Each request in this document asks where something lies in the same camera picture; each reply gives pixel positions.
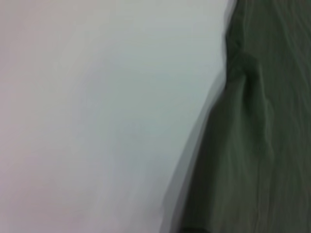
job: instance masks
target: dark cloth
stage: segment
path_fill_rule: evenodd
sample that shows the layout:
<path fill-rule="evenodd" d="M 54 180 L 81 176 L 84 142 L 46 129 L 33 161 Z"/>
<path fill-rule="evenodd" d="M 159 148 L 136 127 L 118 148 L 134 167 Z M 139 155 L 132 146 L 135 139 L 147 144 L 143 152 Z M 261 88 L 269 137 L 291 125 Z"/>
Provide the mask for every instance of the dark cloth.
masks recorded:
<path fill-rule="evenodd" d="M 238 0 L 183 233 L 311 232 L 311 1 Z"/>

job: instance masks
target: white surface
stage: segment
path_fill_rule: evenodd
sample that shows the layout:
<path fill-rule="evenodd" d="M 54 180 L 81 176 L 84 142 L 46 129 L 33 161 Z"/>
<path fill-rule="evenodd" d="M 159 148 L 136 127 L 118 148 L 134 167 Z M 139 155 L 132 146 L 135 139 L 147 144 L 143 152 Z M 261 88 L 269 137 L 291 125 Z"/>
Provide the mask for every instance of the white surface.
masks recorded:
<path fill-rule="evenodd" d="M 227 1 L 0 0 L 1 233 L 159 232 Z"/>

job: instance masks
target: dark green fabric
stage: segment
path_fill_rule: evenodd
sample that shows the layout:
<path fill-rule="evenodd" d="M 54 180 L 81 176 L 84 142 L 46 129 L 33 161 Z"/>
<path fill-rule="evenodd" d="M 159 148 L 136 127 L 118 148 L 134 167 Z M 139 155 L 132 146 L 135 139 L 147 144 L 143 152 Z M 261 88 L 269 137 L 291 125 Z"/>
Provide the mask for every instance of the dark green fabric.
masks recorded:
<path fill-rule="evenodd" d="M 310 232 L 311 1 L 238 0 L 226 45 L 181 232 Z"/>

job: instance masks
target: green textile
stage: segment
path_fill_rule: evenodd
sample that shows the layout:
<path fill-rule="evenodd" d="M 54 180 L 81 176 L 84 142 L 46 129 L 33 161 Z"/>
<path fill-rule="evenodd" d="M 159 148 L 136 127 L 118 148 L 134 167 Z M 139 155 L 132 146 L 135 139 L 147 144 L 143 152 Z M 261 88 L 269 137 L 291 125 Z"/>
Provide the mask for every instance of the green textile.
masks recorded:
<path fill-rule="evenodd" d="M 311 232 L 311 1 L 238 0 L 183 233 Z"/>

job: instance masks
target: white wall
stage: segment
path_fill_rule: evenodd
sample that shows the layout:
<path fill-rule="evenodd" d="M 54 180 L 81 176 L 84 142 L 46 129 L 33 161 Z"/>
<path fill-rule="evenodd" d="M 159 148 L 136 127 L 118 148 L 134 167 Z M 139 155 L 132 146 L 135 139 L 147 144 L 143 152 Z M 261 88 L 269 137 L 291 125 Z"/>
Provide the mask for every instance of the white wall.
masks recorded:
<path fill-rule="evenodd" d="M 159 232 L 227 2 L 0 0 L 1 233 Z"/>

